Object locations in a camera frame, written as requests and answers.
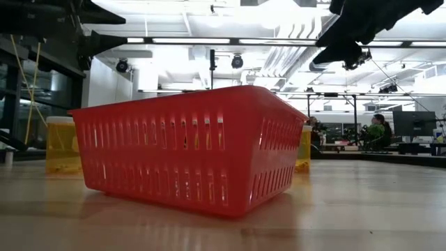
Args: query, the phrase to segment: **computer monitor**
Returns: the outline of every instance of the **computer monitor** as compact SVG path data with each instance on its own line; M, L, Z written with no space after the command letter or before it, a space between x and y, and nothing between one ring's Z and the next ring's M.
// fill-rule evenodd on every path
M396 136L433 136L437 128L435 112L393 112Z

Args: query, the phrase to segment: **white ceiling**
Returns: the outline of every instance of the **white ceiling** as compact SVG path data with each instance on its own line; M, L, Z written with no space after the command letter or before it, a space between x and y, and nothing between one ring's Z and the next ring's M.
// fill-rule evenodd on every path
M94 2L124 17L127 24L88 25L86 29L127 37L315 38L321 29L321 23L318 24L315 20L326 20L329 15L325 7L300 8L293 0L269 0L257 7L240 7L240 1L236 0L96 0ZM215 6L215 14L210 12L211 4ZM377 38L445 39L446 8L440 8L430 16L416 11L400 20L392 30L378 34ZM150 51L153 53L152 58L134 60L135 65L140 65L135 67L143 67L144 64L141 62L151 62L158 68L160 83L192 83L192 79L200 77L200 71L207 69L203 69L202 64L193 62L194 58L190 56L191 48L184 45L124 45L103 56L106 55L108 61L114 62L129 51L138 51L141 55ZM264 70L262 73L284 73L297 63L311 61L311 58L304 58L304 55L308 54L305 48L223 46L208 49L215 49L217 52L218 67L215 78L240 80L243 72L253 73L254 70L257 73L260 69ZM280 52L277 53L279 57L274 58L273 52ZM303 91L310 85L318 91L348 89L354 92L360 89L377 92L379 87L375 89L371 87L387 79L384 71L390 77L403 76L403 79L398 80L411 90L410 86L415 83L415 74L422 74L427 66L446 62L446 50L372 49L371 53L382 70L374 63L368 62L365 66L346 73L341 65L334 63L325 73L320 74L308 73L307 65L303 64L302 67L294 67L293 72L288 71L286 75L274 77L285 78L286 86L290 87L287 91ZM234 70L230 66L234 54L242 55L244 60L242 69ZM270 81L277 82L277 78L271 78ZM277 84L284 89L283 82Z

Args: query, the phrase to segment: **yellow container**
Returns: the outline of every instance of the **yellow container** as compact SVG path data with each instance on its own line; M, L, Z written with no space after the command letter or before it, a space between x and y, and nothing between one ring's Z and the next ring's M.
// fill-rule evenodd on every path
M82 171L75 123L70 117L47 117L47 173L76 174Z
M302 137L298 148L298 160L295 162L295 170L299 173L308 173L311 164L312 127L304 125Z

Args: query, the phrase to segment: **red plastic basket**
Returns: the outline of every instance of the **red plastic basket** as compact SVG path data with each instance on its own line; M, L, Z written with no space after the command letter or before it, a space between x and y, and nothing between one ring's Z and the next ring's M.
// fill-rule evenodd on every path
M238 86L72 111L88 188L241 216L291 185L307 117Z

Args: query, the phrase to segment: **yellow cable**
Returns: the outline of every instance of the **yellow cable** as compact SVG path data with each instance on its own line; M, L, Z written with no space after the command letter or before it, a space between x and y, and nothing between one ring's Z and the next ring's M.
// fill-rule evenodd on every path
M17 59L17 63L19 65L20 72L21 72L23 80L24 80L24 82L26 84L26 89L28 90L29 96L31 97L31 105L29 106L28 123L27 123L27 126L26 126L26 136L25 136L25 144L27 144L28 143L28 137L29 137L30 125L31 125L31 116L32 116L33 106L36 108L37 113L39 113L39 116L42 119L42 122L48 128L47 122L43 118L43 115L40 112L37 104L35 104L35 102L34 102L34 86L36 85L36 81L37 81L37 72L38 72L38 64L39 64L39 57L40 57L40 43L38 43L38 47L37 47L36 67L34 69L33 86L32 86L32 90L30 90L29 85L28 85L28 81L26 80L26 75L25 75L25 73L23 71L23 67L22 67L22 64L20 62L19 54L17 53L17 47L15 46L14 36L11 35L10 37L11 37L11 41L13 42L15 58Z

